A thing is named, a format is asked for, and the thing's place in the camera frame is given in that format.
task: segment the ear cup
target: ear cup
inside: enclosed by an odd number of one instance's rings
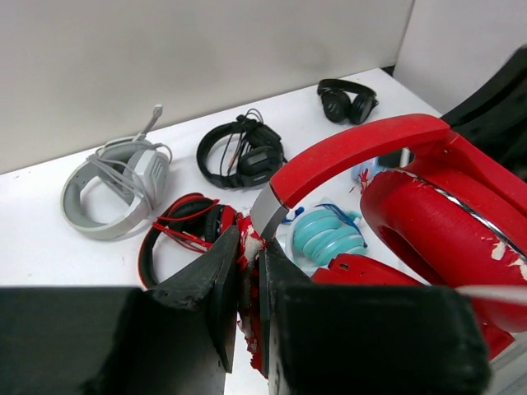
[[[142,154],[145,152],[145,150],[140,150],[135,152],[132,157],[128,160],[128,168],[124,168],[123,171],[123,177],[126,179],[129,179],[130,181],[134,182],[133,179],[133,172],[132,170],[135,170],[135,166],[138,164],[138,162],[142,158]],[[133,192],[130,191],[127,188],[122,188],[123,190],[123,199],[127,204],[131,204],[134,198]]]
[[[283,153],[272,146],[259,146],[240,158],[237,169],[243,175],[274,174],[282,167]]]
[[[196,200],[183,203],[173,210],[168,216],[171,218],[184,218],[203,211],[214,204],[214,201],[207,197],[200,197]],[[201,236],[204,232],[206,216],[198,216],[189,220],[171,221],[168,227],[176,232],[189,232],[190,234]]]
[[[420,179],[395,170],[378,174],[362,195],[361,210],[377,236],[432,284],[527,285],[518,253]],[[480,318],[505,331],[527,330],[526,307],[473,305]]]
[[[373,110],[375,98],[367,93],[357,95],[349,110],[349,119],[355,125],[364,123]]]
[[[220,219],[224,207],[222,204],[217,204],[207,213],[203,227],[203,238],[208,243],[214,243],[220,236]]]
[[[347,119],[352,102],[345,92],[327,91],[322,94],[320,99],[322,100],[324,114],[331,122],[341,123]]]

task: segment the white table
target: white table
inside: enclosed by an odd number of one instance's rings
[[[370,86],[377,92],[380,104],[368,121],[411,113],[438,115],[430,105],[380,69],[347,79]],[[349,125],[333,124],[325,118],[316,86],[311,86],[149,133],[150,141],[164,142],[172,148],[175,157],[170,166],[169,192],[159,208],[160,213],[176,198],[190,192],[220,198],[221,203],[238,210],[250,208],[258,189],[231,191],[216,188],[202,177],[195,160],[198,143],[209,130],[232,122],[250,108],[258,109],[265,123],[282,136],[288,159],[349,128]],[[213,152],[209,161],[211,170],[217,169],[222,150],[223,147],[218,147]],[[59,197],[63,183],[93,151],[0,175],[0,286],[141,286],[137,255],[148,222],[144,221],[130,235],[119,240],[101,242],[78,234],[62,217]],[[358,210],[360,194],[358,190],[350,193],[352,186],[349,170],[317,188],[300,205],[328,197],[344,208]],[[124,211],[125,203],[100,182],[94,181],[87,188],[90,194],[83,201],[96,221],[110,221]],[[412,274],[367,226],[364,235],[369,256]],[[154,256],[160,279],[171,276],[196,258],[195,253],[167,238],[158,240]],[[227,375],[225,394],[268,393],[266,380],[250,368],[249,361],[250,354],[238,332],[234,373]]]

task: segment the red headphones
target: red headphones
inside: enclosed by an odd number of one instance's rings
[[[152,250],[159,234],[197,253],[205,253],[223,232],[235,224],[237,212],[231,206],[218,204],[201,193],[190,193],[176,200],[152,224],[139,250],[138,269],[146,288],[158,284],[154,273]]]
[[[362,194],[362,214],[377,236],[431,284],[527,286],[527,184],[429,115],[368,123],[302,152],[256,199],[254,229],[273,237],[289,208],[323,182],[406,146],[413,162],[378,174]],[[527,307],[473,306],[482,322],[527,331]]]

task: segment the white surface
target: white surface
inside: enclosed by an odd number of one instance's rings
[[[409,113],[437,114],[421,99],[379,69],[351,78],[377,91],[380,105],[369,120]],[[315,86],[262,100],[251,105],[197,118],[173,127],[152,132],[148,139],[164,142],[174,152],[170,167],[169,196],[160,207],[165,210],[185,193],[201,192],[220,198],[238,210],[247,210],[256,199],[258,189],[222,190],[209,184],[199,173],[194,159],[200,139],[210,129],[231,122],[236,115],[255,107],[265,123],[282,136],[287,158],[314,143],[349,128],[328,121],[322,111]],[[59,197],[70,173],[92,151],[51,160],[40,165],[0,175],[0,286],[139,286],[138,248],[148,223],[133,231],[127,239],[102,242],[85,238],[70,228],[62,218]],[[211,162],[219,162],[222,149],[215,150]],[[346,209],[358,211],[358,192],[352,187],[351,170],[345,171],[317,188],[300,204],[309,205],[323,197],[331,198]],[[95,184],[85,198],[88,211],[95,220],[109,221],[125,205],[105,185]],[[373,235],[364,232],[370,256],[399,267],[399,260]],[[170,239],[160,237],[155,248],[156,271],[165,279],[197,257]],[[238,334],[234,374],[227,375],[227,395],[267,394],[267,384],[249,366],[249,353]]]
[[[446,113],[526,43],[525,0],[416,0],[394,76]]]
[[[394,64],[413,0],[0,2],[0,173]]]

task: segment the black object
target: black object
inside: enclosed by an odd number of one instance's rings
[[[441,119],[527,180],[527,46],[519,48],[485,85]]]
[[[152,290],[0,290],[0,393],[223,394],[240,235]],[[487,351],[470,304],[442,287],[312,283],[276,242],[261,253],[272,395],[479,395]]]
[[[396,66],[395,64],[392,64],[391,66],[386,66],[386,67],[381,68],[381,70],[385,72],[386,74],[388,74],[390,77],[393,77],[395,66]]]
[[[395,169],[397,167],[400,167],[402,155],[403,155],[403,150],[393,151],[393,152],[389,152],[388,154],[379,156],[377,160],[378,160],[379,166],[385,167],[386,169]],[[414,157],[414,154],[410,152],[408,163],[412,162],[413,157]]]
[[[276,244],[259,270],[270,394],[475,395],[487,387],[486,346],[454,290],[314,284]]]
[[[0,289],[2,395],[222,395],[236,227],[153,290]]]
[[[207,168],[207,158],[212,147],[222,138],[236,134],[240,135],[236,148],[236,171],[223,175],[220,165],[220,174],[212,174]],[[235,122],[211,130],[199,143],[196,152],[199,170],[219,188],[253,187],[267,183],[285,161],[280,140],[280,136],[263,122],[240,115]]]
[[[350,101],[346,92],[357,95],[353,102]],[[333,123],[341,123],[349,119],[351,123],[360,125],[379,104],[375,91],[356,82],[322,80],[319,82],[316,93],[322,100],[326,118]]]

